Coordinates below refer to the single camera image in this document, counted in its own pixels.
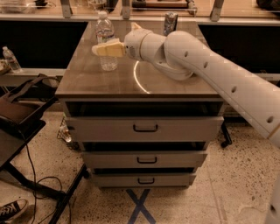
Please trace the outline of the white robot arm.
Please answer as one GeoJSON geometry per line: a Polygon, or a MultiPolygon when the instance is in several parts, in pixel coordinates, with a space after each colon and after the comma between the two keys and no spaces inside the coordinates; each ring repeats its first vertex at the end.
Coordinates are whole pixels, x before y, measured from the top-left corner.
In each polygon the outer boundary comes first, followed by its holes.
{"type": "Polygon", "coordinates": [[[124,41],[113,38],[94,45],[101,56],[151,63],[157,70],[182,81],[192,71],[209,84],[257,132],[280,148],[280,87],[213,52],[186,31],[168,36],[133,23],[124,41]]]}

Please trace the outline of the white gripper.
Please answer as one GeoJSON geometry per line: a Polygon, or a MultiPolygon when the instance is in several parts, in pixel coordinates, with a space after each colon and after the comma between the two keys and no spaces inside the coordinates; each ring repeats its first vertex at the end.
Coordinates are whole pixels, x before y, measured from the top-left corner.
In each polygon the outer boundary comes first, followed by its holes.
{"type": "Polygon", "coordinates": [[[124,43],[118,38],[113,38],[106,43],[92,46],[92,52],[96,56],[121,58],[126,54],[133,60],[148,61],[149,54],[144,40],[152,34],[152,31],[141,28],[138,23],[130,24],[131,31],[125,35],[124,43]]]}

